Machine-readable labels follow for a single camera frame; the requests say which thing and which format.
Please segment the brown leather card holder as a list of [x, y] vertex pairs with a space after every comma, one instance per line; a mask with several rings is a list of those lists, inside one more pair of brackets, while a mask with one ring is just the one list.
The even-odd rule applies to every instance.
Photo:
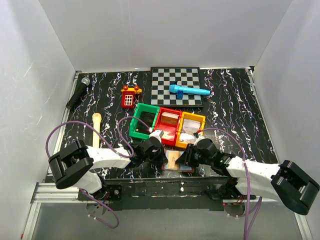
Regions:
[[[178, 150], [169, 150], [169, 149], [165, 149], [165, 155], [167, 151], [178, 151]], [[172, 172], [180, 172], [180, 173], [193, 173], [195, 171], [194, 168], [190, 167], [190, 166], [185, 166], [185, 165], [179, 165], [179, 169], [178, 170], [173, 170], [173, 169], [167, 169], [166, 168], [166, 164], [163, 164], [161, 166], [162, 170], [166, 170], [166, 171], [172, 171]]]

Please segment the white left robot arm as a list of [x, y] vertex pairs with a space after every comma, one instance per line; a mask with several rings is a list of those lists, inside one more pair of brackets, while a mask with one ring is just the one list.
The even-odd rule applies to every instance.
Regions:
[[79, 140], [51, 156], [48, 163], [57, 189], [76, 187], [101, 200], [108, 192], [107, 184], [92, 170], [136, 168], [143, 162], [163, 164], [164, 147], [157, 137], [151, 136], [133, 146], [133, 151], [133, 157], [125, 158], [107, 148], [86, 146]]

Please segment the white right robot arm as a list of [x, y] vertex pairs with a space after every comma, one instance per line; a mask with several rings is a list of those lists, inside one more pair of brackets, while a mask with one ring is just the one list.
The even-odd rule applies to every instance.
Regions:
[[279, 164], [243, 160], [220, 151], [208, 138], [189, 143], [176, 163], [192, 168], [210, 166], [221, 176], [235, 178], [237, 193], [276, 200], [299, 215], [309, 213], [320, 192], [320, 185], [293, 161]]

